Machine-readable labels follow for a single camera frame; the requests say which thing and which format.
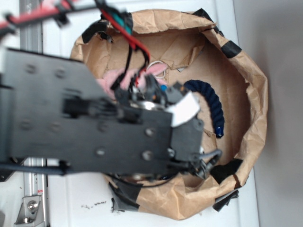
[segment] black tape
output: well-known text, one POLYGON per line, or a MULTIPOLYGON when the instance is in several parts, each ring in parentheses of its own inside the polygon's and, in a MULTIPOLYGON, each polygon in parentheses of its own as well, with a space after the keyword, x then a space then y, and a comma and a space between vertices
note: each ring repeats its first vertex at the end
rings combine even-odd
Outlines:
POLYGON ((221 50, 227 58, 233 58, 242 51, 242 49, 233 41, 228 41, 223 47, 221 47, 221 50))
POLYGON ((238 190, 228 193, 224 196, 221 196, 216 199, 216 202, 213 205, 213 208, 219 212, 225 205, 228 206, 231 199, 238 198, 238 196, 239 196, 238 190))
POLYGON ((113 210, 138 211, 140 205, 136 203, 140 193, 140 187, 132 187, 115 181, 118 188, 109 183, 113 192, 113 210))
MULTIPOLYGON (((194 12, 193 15, 199 16, 199 17, 204 17, 212 22, 214 22, 210 16, 208 15, 208 13, 204 10, 204 9, 199 9, 198 11, 194 12)), ((214 27, 214 30, 216 31, 216 33, 219 33, 221 36, 224 37, 224 34, 222 31, 220 31, 220 29, 218 28, 218 26, 214 27)))
POLYGON ((232 161, 230 161, 224 166, 215 166, 211 170, 211 175, 218 183, 221 183, 228 176, 234 175, 238 171, 242 162, 243 160, 234 158, 232 161))
POLYGON ((102 33, 106 31, 108 22, 102 22, 102 21, 96 21, 93 24, 91 24, 83 33, 82 33, 82 39, 83 42, 86 44, 88 43, 94 34, 96 33, 102 33))

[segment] black cable tie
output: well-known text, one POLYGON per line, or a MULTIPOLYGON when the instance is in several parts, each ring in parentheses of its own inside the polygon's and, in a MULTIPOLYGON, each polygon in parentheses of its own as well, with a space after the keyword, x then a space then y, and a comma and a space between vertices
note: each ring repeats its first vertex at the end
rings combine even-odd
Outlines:
POLYGON ((55 19, 57 22, 57 25, 59 27, 62 27, 63 25, 66 25, 69 23, 69 20, 66 16, 66 13, 71 11, 69 9, 66 9, 63 5, 62 2, 58 2, 57 4, 55 4, 55 7, 59 10, 59 15, 58 17, 55 19))
POLYGON ((67 3, 68 3, 68 5, 70 6, 70 8, 72 9, 72 10, 75 10, 75 5, 74 5, 74 3, 72 2, 72 0, 65 0, 67 3))
POLYGON ((4 18, 6 19, 6 21, 8 22, 9 26, 7 27, 7 29, 9 30, 9 33, 15 34, 17 26, 16 24, 11 20, 10 17, 12 17, 13 15, 11 13, 5 13, 4 14, 4 18))

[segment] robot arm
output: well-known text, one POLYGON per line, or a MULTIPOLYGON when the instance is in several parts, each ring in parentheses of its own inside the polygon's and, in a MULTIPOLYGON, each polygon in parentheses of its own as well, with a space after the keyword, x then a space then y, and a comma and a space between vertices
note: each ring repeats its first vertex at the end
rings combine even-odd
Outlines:
MULTIPOLYGON (((104 2, 96 3, 106 15, 104 2)), ((64 21, 64 9, 57 10, 56 19, 64 21)), ((10 25, 21 24, 7 19, 10 25)), ((9 32, 3 26, 0 35, 9 32)), ((128 33, 124 36, 130 50, 143 52, 146 65, 144 46, 128 33)), ((188 172, 205 179, 222 152, 200 153, 199 103, 178 83, 163 91, 153 76, 145 79, 143 91, 135 86, 124 91, 115 81, 113 103, 83 63, 7 50, 0 81, 0 168, 37 172, 6 162, 10 157, 44 157, 62 164, 48 174, 90 171, 142 174, 152 180, 188 172), (208 157, 212 159, 206 164, 202 159, 208 157)))

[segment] paper bag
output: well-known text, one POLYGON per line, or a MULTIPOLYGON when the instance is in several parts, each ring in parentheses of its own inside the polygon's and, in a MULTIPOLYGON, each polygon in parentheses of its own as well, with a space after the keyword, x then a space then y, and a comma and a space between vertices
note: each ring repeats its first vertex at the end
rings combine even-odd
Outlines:
MULTIPOLYGON (((133 35, 151 52, 151 62, 162 61, 169 68, 169 85, 190 79, 208 82, 223 106, 224 136, 216 138, 209 107, 200 96, 199 118, 205 123, 202 146, 215 148, 223 156, 205 181, 179 174, 169 183, 155 188, 132 188, 110 183, 114 209, 138 210, 181 220, 237 196, 259 157, 267 130, 267 78, 255 62, 232 41, 226 39, 202 9, 194 14, 171 10, 143 10, 131 14, 133 35)), ((71 58, 83 61, 96 78, 125 66, 128 43, 108 27, 104 36, 94 35, 84 43, 80 36, 71 58)), ((130 68, 143 63, 141 53, 132 57, 130 68)))

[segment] metal bracket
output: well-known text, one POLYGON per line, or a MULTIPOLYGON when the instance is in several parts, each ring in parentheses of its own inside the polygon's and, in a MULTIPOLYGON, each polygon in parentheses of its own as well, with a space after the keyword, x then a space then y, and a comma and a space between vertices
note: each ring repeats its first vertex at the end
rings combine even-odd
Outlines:
POLYGON ((23 197, 14 227, 46 227, 42 196, 23 197))

